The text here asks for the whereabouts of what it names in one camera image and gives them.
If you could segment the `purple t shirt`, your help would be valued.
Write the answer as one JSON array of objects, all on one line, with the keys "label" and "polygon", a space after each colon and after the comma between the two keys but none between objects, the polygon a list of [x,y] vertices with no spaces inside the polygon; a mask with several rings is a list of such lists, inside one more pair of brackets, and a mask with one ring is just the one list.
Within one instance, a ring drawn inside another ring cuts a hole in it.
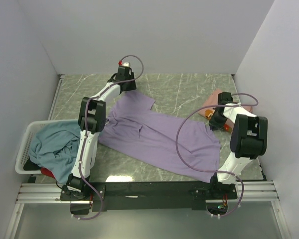
[{"label": "purple t shirt", "polygon": [[134,90],[111,108],[98,142],[160,169],[208,183],[219,168],[219,139],[204,122],[152,111],[155,100]]}]

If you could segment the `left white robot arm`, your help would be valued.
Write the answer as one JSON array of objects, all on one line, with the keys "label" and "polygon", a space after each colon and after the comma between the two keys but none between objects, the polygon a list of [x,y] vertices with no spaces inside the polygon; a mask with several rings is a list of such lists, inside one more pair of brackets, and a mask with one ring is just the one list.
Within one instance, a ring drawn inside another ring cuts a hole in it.
[{"label": "left white robot arm", "polygon": [[90,170],[94,166],[98,137],[106,124],[106,104],[122,92],[136,89],[134,72],[128,62],[118,66],[117,73],[107,81],[105,87],[92,97],[84,97],[78,118],[80,143],[73,169],[66,186],[69,190],[86,194]]}]

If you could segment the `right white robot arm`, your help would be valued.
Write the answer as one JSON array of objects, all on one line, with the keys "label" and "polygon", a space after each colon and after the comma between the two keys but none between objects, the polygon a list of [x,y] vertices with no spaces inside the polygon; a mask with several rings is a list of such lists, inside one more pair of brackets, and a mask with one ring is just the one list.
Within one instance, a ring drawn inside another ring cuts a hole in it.
[{"label": "right white robot arm", "polygon": [[230,120],[234,126],[230,140],[230,154],[217,172],[217,181],[234,184],[242,170],[267,149],[268,119],[248,112],[241,105],[217,105],[209,120],[211,129],[220,129]]}]

